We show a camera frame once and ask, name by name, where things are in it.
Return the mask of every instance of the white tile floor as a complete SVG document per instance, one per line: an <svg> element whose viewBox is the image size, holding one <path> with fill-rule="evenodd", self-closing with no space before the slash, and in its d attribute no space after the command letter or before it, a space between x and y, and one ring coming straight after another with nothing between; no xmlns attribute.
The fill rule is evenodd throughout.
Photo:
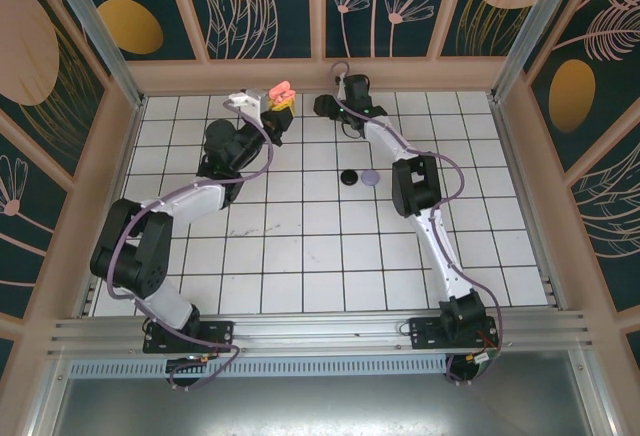
<svg viewBox="0 0 640 436"><path fill-rule="evenodd" d="M298 96L298 116L267 175L246 183L230 209L174 229L170 279L203 314L438 307L431 264L393 208L389 163L367 142L315 116L315 97ZM485 95L377 93L373 99L414 146L463 167L464 193L444 208L444 220L465 271L501 305L547 305ZM235 121L223 100L151 98L124 196L154 198L191 181L206 126L220 117ZM265 161L263 151L247 170ZM451 194L458 176L440 166L443 190ZM375 189L339 182L341 170L370 168L381 176ZM99 284L90 315L133 313Z"/></svg>

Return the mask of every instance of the purple cable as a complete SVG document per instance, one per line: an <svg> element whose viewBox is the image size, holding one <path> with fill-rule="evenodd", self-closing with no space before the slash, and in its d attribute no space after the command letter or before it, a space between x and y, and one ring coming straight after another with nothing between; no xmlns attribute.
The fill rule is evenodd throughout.
<svg viewBox="0 0 640 436"><path fill-rule="evenodd" d="M347 61L336 61L335 63L333 63L331 65L331 69L329 69L329 81L330 84L333 85L334 84L334 80L332 78L333 75L333 71L336 68L336 66L343 64L346 68L345 71L345 76L349 75L350 72L350 65ZM439 209L442 205L449 203L451 201L453 201L454 199L456 199L458 196L460 196L460 194L462 194L462 191L464 190L464 185L465 185L465 181L464 181L464 173L462 172L462 169L460 168L460 166L458 166L454 161L452 161L449 157L440 154L440 153L434 153L431 151L420 151L418 149L414 149L409 147L409 145L407 144L407 142L404 140L404 138L398 134L398 132L396 131L396 129L389 125L389 124L385 124L382 123L378 120L376 120L375 118L369 118L368 116L365 116L364 114L360 114L357 113L355 111L353 111L352 109L348 108L342 101L340 101L340 99L338 98L338 96L334 93L333 94L333 98L336 100L336 102L338 103L338 105L344 109L347 113L355 116L356 118L359 118L363 121L366 122L370 122L373 123L377 126L380 126L381 128L384 128L389 134L391 134L391 136L393 136L393 138L398 142L398 144L400 144L400 146L402 146L402 149L404 149L405 151L407 151L410 154L416 154L416 155L420 155L420 156L433 156L436 157L442 161L446 161L447 163L449 163L453 169L456 170L456 172L458 173L458 176L460 177L460 187L458 188L458 190L453 193L453 195L442 199L438 204L436 204L435 206L433 206L431 208L431 214L429 216L429 222L431 223L431 229L433 231L433 234L435 236L435 240L436 243L438 244L438 247L440 248L440 251L442 252L442 254L444 255L447 264L449 265L449 267L451 269L453 269L453 271L460 276L462 279L464 279L465 281L467 281L468 283L472 284L473 286L476 286L480 289L482 289L483 291L485 291L490 297L491 300L493 301L493 304L495 304L496 306L496 313L498 316L498 353L500 352L500 349L502 348L502 311L500 309L500 305L498 304L498 298L496 298L495 294L493 294L493 291L491 291L487 286L485 286L484 284L479 283L478 281L470 278L469 276L465 275L462 270L460 270L454 263L453 260L451 259L451 257L449 256L449 254L447 253L447 251L444 248L444 244L442 242L442 240L440 239L440 236L438 235L438 231L436 228L436 219L435 219L435 212L437 209ZM450 369L451 369L451 364L447 364L447 375L450 373ZM484 373L476 376L474 378L474 380L477 380L479 377L487 374L487 371L485 371Z"/></svg>
<svg viewBox="0 0 640 436"><path fill-rule="evenodd" d="M194 384L192 384L189 387L184 387L183 388L183 387L178 386L177 384L175 384L175 382L174 382L175 374L178 371L182 370L182 369L185 369L185 368L188 368L188 367L193 367L193 366L201 366L204 363L187 363L187 364L183 364L183 365L180 365L180 366L176 367L171 372L171 374L169 375L169 381L170 381L170 383L172 385L172 388L174 390L180 388L184 392L189 391L189 388L196 389L196 388L198 388L200 386L203 386L203 385L207 384L208 382L210 382L218 374L220 374L222 371L224 371L233 362L234 359L236 359L238 357L238 354L240 353L240 348L238 346L234 345L234 344L220 344L220 343L214 343L212 341L203 341L203 340L200 340L200 339L192 338L190 336L187 336L186 334L181 333L180 331L176 330L175 328L172 328L171 326L166 324L164 321L158 319L156 317L156 315L154 315L147 308L145 308L144 305L140 302L140 300L136 296L134 296L133 294L131 294L131 295L129 295L129 294L116 294L116 292L113 290L113 276L114 276L114 273L115 273L116 262L118 261L118 258L120 257L120 253L122 252L122 248L124 247L124 245L125 245L125 243L127 241L127 237L131 234L131 231L133 231L133 228L135 227L135 225L138 224L138 222L147 213L149 213L151 210L157 208L158 206L162 206L163 204L170 203L175 197L180 196L181 194L183 194L183 193L185 193L187 191L190 191L193 188L211 187L211 186L218 186L218 185L221 185L221 184L242 183L242 182L249 181L251 179L257 178L258 176L260 176L263 173L265 173L267 171L267 169L269 169L269 166L271 165L271 162L273 161L273 143L271 142L271 138L269 138L269 135L266 133L264 128L262 128L262 126L260 126L253 118L251 118L248 115L244 114L240 109L235 108L234 106L232 106L231 100L225 101L223 103L223 106L226 109L228 109L229 111L232 111L232 112L238 114L246 122L248 122L248 123L252 124L253 126L255 126L255 128L258 130L258 132L262 135L262 137L264 138L265 142L267 143L267 163L264 165L264 167L262 169L260 169L260 171L254 173L254 174L252 174L250 176L243 177L243 178L226 179L226 180L218 180L218 181L213 180L213 179L207 179L207 180L201 180L199 182L195 182L195 183L189 184L189 185L184 186L184 187L182 187L180 189L176 189L175 191L172 191L171 193L167 194L166 196L163 196L163 197L157 199L156 201L152 202L148 206L142 208L142 210L131 219L129 224L124 228L124 231L120 235L120 238L118 239L118 242L116 243L116 247L113 250L113 256L111 256L111 261L109 262L109 268L107 270L107 292L109 293L109 296L111 296L112 298L114 298L114 299L130 299L130 300L133 300L136 308L138 308L145 316L147 316L149 319L151 319L154 323L159 324L163 329L165 329L169 333L173 334L177 338L180 338L180 339L182 339L184 341L187 341L189 343L199 344L201 346L206 346L206 347L209 347L209 348L212 348L212 349L228 349L230 351L231 350L235 351L235 353L222 366L220 366L220 368L218 368L218 370L216 372L214 372L210 376L207 376L206 378L199 379L197 382L195 382Z"/></svg>

